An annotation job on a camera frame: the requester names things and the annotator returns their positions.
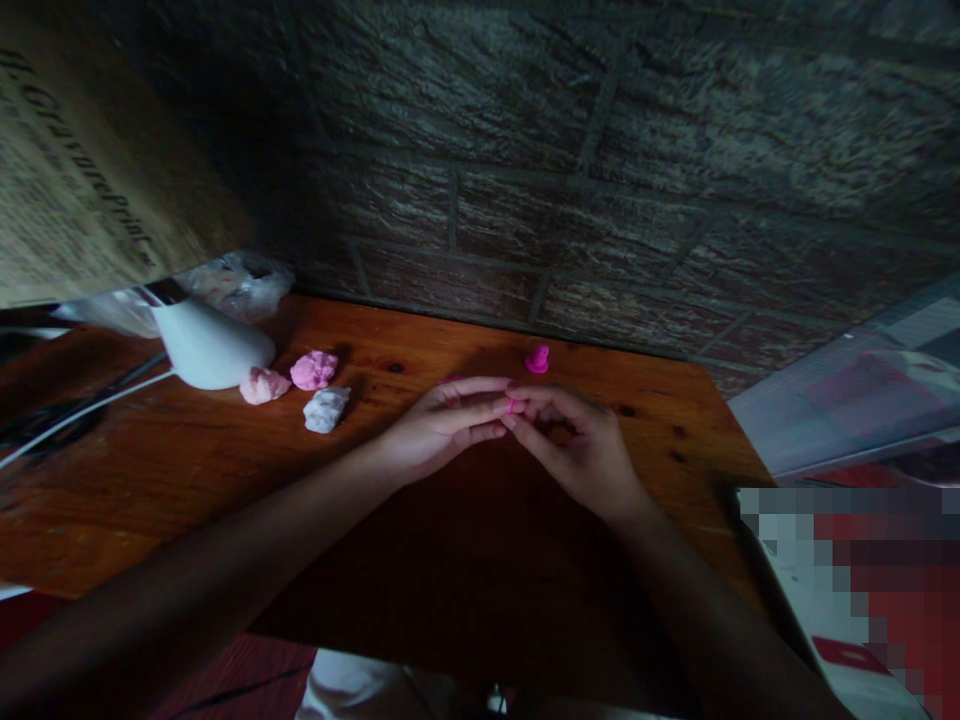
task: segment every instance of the forearm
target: forearm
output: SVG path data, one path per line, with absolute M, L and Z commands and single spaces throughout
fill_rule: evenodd
M 648 501 L 614 527 L 708 717 L 851 717 L 783 640 Z
M 361 448 L 114 578 L 0 657 L 0 714 L 143 714 L 394 488 Z

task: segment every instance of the stone wall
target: stone wall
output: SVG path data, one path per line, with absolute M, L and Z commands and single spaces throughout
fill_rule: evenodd
M 734 395 L 960 270 L 957 0 L 96 0 L 307 291 Z

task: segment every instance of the white lamp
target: white lamp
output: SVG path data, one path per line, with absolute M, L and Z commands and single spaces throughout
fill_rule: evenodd
M 200 390 L 236 387 L 252 367 L 269 367 L 273 342 L 250 325 L 187 296 L 173 280 L 137 289 L 150 305 L 174 372 Z

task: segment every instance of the wooden table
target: wooden table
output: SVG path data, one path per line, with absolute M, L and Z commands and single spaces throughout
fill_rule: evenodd
M 650 493 L 761 607 L 717 483 L 773 483 L 703 368 L 547 341 L 536 378 L 523 357 L 539 338 L 304 297 L 266 329 L 280 369 L 312 349 L 340 356 L 335 384 L 353 394 L 335 432 L 304 428 L 310 395 L 295 388 L 254 407 L 236 390 L 150 386 L 72 447 L 0 474 L 0 578 L 79 597 L 378 433 L 440 379 L 485 374 L 614 407 Z M 89 327 L 44 343 L 0 368 L 0 421 L 87 395 L 160 349 Z M 674 716 L 695 707 L 617 545 L 511 437 L 399 493 L 253 630 Z

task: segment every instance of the lamp base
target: lamp base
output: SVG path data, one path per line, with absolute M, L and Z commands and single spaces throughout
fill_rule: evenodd
M 174 371 L 200 390 L 236 387 L 250 368 L 269 367 L 276 356 L 262 332 L 195 298 L 150 311 Z

